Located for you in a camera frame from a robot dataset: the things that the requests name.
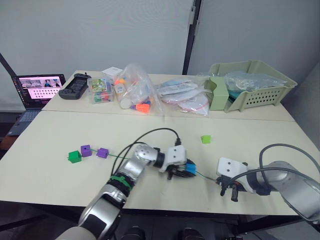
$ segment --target green cable tie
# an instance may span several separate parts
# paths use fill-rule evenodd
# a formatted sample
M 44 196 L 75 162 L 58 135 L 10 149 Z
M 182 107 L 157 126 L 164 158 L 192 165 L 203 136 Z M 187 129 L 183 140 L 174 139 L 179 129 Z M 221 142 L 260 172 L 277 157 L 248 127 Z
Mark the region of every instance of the green cable tie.
M 114 175 L 113 175 L 113 176 L 110 177 L 110 179 L 116 180 L 116 181 L 122 183 L 123 185 L 125 185 L 126 187 L 128 187 L 129 190 L 130 190 L 130 192 L 131 192 L 132 187 L 130 186 L 129 183 L 127 183 L 127 181 L 125 180 L 125 177 L 124 177 L 124 176 L 114 176 Z

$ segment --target white wall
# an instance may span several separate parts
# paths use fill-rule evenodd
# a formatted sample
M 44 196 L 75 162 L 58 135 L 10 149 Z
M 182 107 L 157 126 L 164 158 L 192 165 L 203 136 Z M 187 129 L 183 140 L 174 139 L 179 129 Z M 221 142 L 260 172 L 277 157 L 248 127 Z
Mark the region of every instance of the white wall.
M 320 150 L 319 62 L 292 96 L 285 101 L 284 106 Z
M 181 74 L 192 0 L 1 0 L 0 52 L 18 75 L 139 63 Z M 23 109 L 0 65 L 0 111 Z
M 203 0 L 188 74 L 262 60 L 296 82 L 320 59 L 319 0 Z

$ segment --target laptop screen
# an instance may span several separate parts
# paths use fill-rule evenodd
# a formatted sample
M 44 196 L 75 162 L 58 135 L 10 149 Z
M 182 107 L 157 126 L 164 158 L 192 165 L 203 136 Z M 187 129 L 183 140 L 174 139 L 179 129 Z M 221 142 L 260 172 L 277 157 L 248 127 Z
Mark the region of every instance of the laptop screen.
M 63 74 L 13 76 L 12 80 L 26 109 L 43 108 L 66 82 Z

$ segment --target packaged item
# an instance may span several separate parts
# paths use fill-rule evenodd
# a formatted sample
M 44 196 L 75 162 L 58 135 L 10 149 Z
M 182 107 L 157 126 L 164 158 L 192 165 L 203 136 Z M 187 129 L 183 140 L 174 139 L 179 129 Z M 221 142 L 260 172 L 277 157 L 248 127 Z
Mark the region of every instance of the packaged item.
M 185 113 L 196 113 L 205 116 L 209 113 L 209 100 L 203 93 L 189 100 L 179 102 L 177 105 L 181 108 L 181 111 Z
M 148 74 L 139 66 L 129 64 L 113 80 L 114 91 L 121 108 L 131 108 L 143 113 L 153 111 L 157 115 L 164 115 Z
M 112 85 L 106 77 L 92 77 L 87 80 L 88 96 L 92 104 L 113 102 Z
M 160 96 L 187 92 L 204 84 L 208 77 L 184 76 L 177 77 L 156 86 Z
M 231 92 L 253 91 L 284 86 L 287 81 L 262 73 L 229 72 L 224 76 L 226 87 Z
M 125 86 L 125 80 L 123 78 L 114 81 L 114 92 L 120 107 L 123 109 L 129 109 L 133 104 L 130 97 L 126 94 L 127 89 Z
M 210 92 L 204 86 L 199 86 L 190 91 L 184 91 L 176 94 L 164 95 L 161 100 L 167 104 L 176 104 L 191 99 L 202 92 Z
M 114 83 L 114 78 L 118 76 L 121 73 L 122 69 L 117 68 L 115 66 L 109 67 L 102 72 L 109 78 L 111 79 L 111 83 Z

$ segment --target wire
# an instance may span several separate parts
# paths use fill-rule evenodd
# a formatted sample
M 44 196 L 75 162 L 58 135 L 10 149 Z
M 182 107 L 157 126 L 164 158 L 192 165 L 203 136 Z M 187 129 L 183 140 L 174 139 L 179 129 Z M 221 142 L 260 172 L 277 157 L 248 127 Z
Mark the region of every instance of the wire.
M 200 172 L 198 172 L 198 171 L 195 171 L 195 172 L 196 172 L 197 174 L 201 175 L 202 177 L 204 177 L 205 179 L 208 179 L 208 180 L 211 180 L 211 181 L 216 182 L 215 179 L 213 179 L 213 178 L 211 178 L 211 177 L 209 177 L 209 176 L 205 176 L 205 175 L 203 175 L 202 173 L 200 173 Z
M 268 145 L 264 149 L 261 150 L 261 152 L 259 154 L 259 166 L 260 166 L 260 169 L 264 168 L 263 161 L 262 161 L 262 157 L 263 157 L 264 152 L 267 149 L 270 149 L 270 148 L 273 148 L 273 147 L 287 147 L 287 148 L 292 148 L 292 149 L 295 149 L 295 150 L 299 151 L 300 153 L 306 155 L 313 162 L 313 164 L 316 166 L 318 172 L 320 173 L 320 165 L 318 164 L 318 162 L 309 153 L 307 153 L 306 151 L 302 150 L 299 147 L 296 147 L 296 146 L 293 146 L 293 145 L 290 145 L 290 144 L 285 144 L 285 143 L 271 144 L 271 145 Z M 265 181 L 265 184 L 269 188 L 268 190 L 270 190 L 271 186 L 270 186 L 270 184 L 269 184 L 269 182 L 267 180 L 267 176 L 266 176 L 265 172 L 262 171 L 261 174 L 262 174 L 263 180 Z
M 109 156 L 112 156 L 112 157 L 118 157 L 117 155 L 113 155 L 113 154 L 110 154 L 110 153 L 109 153 Z
M 252 234 L 255 235 L 258 239 L 263 240 L 261 237 L 259 237 L 258 234 L 254 233 L 254 232 L 252 232 Z
M 228 188 L 228 186 L 230 184 L 232 184 L 235 180 L 243 177 L 243 176 L 246 176 L 246 175 L 249 175 L 249 174 L 252 174 L 252 173 L 258 173 L 258 172 L 264 172 L 264 171 L 274 171 L 274 170 L 279 170 L 279 171 L 285 171 L 285 172 L 290 172 L 290 173 L 293 173 L 293 174 L 296 174 L 296 175 L 299 175 L 311 182 L 314 182 L 314 183 L 317 183 L 318 185 L 320 185 L 320 183 L 318 183 L 316 180 L 314 180 L 313 178 L 299 172 L 299 171 L 296 171 L 296 170 L 293 170 L 293 169 L 289 169 L 289 168 L 285 168 L 285 167 L 265 167 L 263 169 L 253 169 L 253 170 L 249 170 L 249 171 L 246 171 L 246 172 L 243 172 L 243 173 L 240 173 L 236 176 L 234 176 L 233 178 L 231 178 L 228 182 L 228 184 L 224 185 L 221 189 L 221 193 L 220 195 L 223 196 L 225 195 L 225 192 Z
M 116 169 L 115 171 L 118 171 L 118 170 L 119 170 L 119 168 L 120 168 L 121 164 L 123 163 L 125 157 L 127 156 L 128 152 L 130 151 L 130 149 L 132 148 L 132 146 L 133 146 L 134 144 L 138 143 L 138 141 L 139 141 L 141 138 L 143 138 L 145 135 L 150 134 L 150 133 L 155 132 L 155 131 L 159 131 L 159 130 L 168 130 L 168 131 L 173 132 L 173 133 L 176 135 L 175 145 L 180 145 L 180 144 L 181 144 L 180 137 L 179 137 L 178 133 L 177 133 L 175 130 L 173 130 L 172 128 L 160 127 L 160 128 L 155 128 L 155 129 L 153 129 L 153 130 L 147 131 L 146 133 L 144 133 L 144 134 L 142 134 L 140 137 L 138 137 L 138 138 L 133 142 L 133 144 L 127 146 L 124 150 L 122 150 L 122 152 L 123 152 L 123 151 L 125 151 L 125 150 L 128 148 L 128 150 L 125 152 L 124 156 L 122 157 L 122 160 L 121 160 L 120 164 L 118 165 L 118 167 L 117 167 L 117 169 Z

